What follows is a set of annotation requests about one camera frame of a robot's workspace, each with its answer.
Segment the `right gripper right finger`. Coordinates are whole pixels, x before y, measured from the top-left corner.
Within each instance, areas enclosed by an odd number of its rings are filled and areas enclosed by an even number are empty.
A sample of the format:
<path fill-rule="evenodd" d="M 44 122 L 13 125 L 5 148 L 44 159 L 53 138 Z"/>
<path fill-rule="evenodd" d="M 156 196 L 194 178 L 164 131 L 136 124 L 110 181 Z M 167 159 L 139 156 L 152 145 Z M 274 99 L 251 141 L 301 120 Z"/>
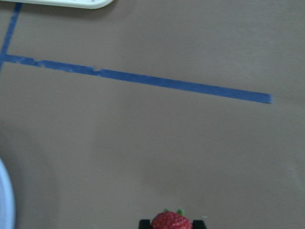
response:
<path fill-rule="evenodd" d="M 193 229 L 206 229 L 206 224 L 203 220 L 193 220 Z"/>

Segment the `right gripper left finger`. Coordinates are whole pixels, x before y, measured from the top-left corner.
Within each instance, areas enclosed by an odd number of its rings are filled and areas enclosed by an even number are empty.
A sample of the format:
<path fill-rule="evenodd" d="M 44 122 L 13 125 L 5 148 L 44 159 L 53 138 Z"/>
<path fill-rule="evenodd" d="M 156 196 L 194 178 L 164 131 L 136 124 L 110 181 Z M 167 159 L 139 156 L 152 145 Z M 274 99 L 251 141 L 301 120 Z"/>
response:
<path fill-rule="evenodd" d="M 139 229 L 151 229 L 151 220 L 150 219 L 141 219 L 139 221 Z"/>

